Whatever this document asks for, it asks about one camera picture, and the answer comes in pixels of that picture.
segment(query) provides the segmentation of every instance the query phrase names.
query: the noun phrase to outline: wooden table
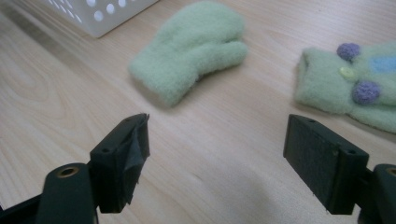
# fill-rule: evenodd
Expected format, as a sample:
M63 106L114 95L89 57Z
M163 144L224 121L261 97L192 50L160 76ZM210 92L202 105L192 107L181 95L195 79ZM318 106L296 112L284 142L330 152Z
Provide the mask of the wooden table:
M116 124L145 112L151 156L133 202L101 223L356 223L358 206L353 216L328 214L283 158L288 115L316 119L361 147L369 168L396 162L396 136L297 105L296 64L304 48L394 39L396 2L222 0L244 17L248 55L168 108L127 64L193 2L161 0L99 39L37 1L0 6L3 207L41 193L49 171L87 162Z

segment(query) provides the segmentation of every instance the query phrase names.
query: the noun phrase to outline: fuzzy mitten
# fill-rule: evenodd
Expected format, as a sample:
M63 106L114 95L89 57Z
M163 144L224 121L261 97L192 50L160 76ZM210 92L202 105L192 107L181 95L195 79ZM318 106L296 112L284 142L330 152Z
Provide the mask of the fuzzy mitten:
M177 104L203 75L240 64L242 18L228 7L203 1L181 9L130 63L129 72L166 105Z
M305 49L298 73L297 102L396 133L396 42Z

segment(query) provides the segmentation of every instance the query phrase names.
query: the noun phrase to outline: white plastic basket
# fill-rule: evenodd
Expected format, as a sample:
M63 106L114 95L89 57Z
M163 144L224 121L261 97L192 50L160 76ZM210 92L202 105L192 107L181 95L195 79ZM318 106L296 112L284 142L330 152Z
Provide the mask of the white plastic basket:
M42 0L93 37L100 37L158 0Z

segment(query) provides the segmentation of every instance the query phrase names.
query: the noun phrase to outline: blue pom-pom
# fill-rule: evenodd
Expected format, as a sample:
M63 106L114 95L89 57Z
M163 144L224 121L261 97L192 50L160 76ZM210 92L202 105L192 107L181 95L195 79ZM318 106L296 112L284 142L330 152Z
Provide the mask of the blue pom-pom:
M345 61L352 61L353 58L361 54L361 47L354 43L345 43L337 49L337 54Z
M353 88L352 99L358 105L370 105L381 94L381 89L375 82L360 81Z

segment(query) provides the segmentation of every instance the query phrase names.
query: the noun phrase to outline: black plastic bracket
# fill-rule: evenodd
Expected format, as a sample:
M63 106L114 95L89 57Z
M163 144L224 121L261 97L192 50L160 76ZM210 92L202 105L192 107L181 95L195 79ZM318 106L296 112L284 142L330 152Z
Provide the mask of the black plastic bracket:
M396 223L396 166L371 172L369 155L319 122L289 116L283 156L333 215L361 208L359 223Z
M88 164L50 172L42 194L0 211L1 224L95 224L96 207L119 213L133 198L149 156L149 115L124 119L91 152Z

